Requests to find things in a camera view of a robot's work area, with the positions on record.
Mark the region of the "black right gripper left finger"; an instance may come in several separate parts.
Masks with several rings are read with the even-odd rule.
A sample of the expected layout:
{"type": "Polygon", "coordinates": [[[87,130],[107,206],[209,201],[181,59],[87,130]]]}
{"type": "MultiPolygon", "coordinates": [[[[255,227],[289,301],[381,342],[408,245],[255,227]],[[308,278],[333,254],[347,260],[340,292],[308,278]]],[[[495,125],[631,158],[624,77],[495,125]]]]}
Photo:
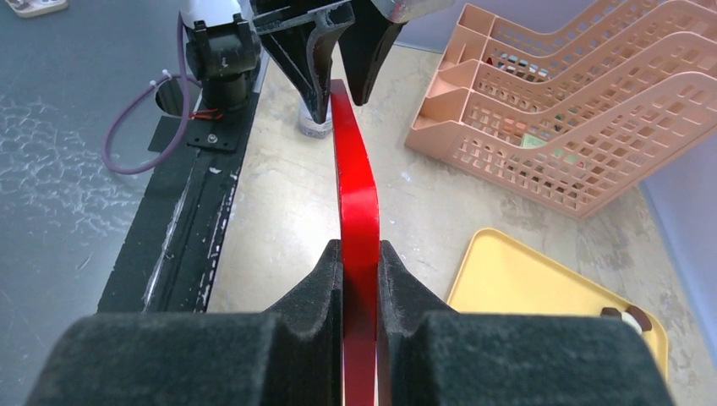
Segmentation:
{"type": "Polygon", "coordinates": [[[56,342],[29,405],[338,405],[342,263],[259,313],[100,313],[56,342]]]}

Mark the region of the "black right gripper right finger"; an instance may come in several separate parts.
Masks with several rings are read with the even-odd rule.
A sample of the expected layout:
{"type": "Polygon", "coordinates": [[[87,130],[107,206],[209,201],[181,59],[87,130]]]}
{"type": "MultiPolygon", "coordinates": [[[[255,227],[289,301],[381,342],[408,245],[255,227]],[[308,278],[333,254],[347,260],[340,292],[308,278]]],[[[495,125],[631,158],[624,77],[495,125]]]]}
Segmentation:
{"type": "Polygon", "coordinates": [[[381,405],[671,405],[644,341],[599,317],[462,314],[388,241],[378,265],[381,405]]]}

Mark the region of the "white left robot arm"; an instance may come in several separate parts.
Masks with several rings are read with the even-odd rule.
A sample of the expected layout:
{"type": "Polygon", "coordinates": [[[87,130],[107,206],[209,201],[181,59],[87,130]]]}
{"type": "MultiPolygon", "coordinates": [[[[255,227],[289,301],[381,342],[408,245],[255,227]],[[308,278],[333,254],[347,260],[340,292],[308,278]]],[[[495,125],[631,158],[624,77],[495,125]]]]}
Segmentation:
{"type": "Polygon", "coordinates": [[[340,48],[353,102],[362,106],[403,28],[371,1],[253,1],[250,7],[250,17],[238,1],[187,1],[180,10],[186,61],[209,107],[239,107],[244,75],[266,51],[312,119],[324,123],[334,48],[340,48]]]}

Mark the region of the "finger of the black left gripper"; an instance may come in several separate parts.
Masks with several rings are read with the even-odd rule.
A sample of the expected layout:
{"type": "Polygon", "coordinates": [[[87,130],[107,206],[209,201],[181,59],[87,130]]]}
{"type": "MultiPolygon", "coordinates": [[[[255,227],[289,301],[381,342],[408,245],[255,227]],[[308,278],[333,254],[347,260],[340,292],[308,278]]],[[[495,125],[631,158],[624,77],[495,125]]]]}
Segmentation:
{"type": "Polygon", "coordinates": [[[341,35],[339,46],[353,103],[363,106],[405,24],[386,19],[370,0],[353,0],[351,6],[355,21],[341,35]]]}
{"type": "Polygon", "coordinates": [[[331,93],[332,52],[354,21],[349,1],[254,1],[262,46],[301,95],[316,123],[324,123],[331,93]]]}

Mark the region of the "red box lid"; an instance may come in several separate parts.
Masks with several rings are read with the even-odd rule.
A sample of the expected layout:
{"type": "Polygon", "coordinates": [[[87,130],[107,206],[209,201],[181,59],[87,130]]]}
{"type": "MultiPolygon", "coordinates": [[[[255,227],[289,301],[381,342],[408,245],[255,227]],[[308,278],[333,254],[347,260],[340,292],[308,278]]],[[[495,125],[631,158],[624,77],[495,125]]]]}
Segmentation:
{"type": "Polygon", "coordinates": [[[347,87],[331,81],[343,265],[343,390],[346,405],[375,403],[380,215],[375,179],[347,87]]]}

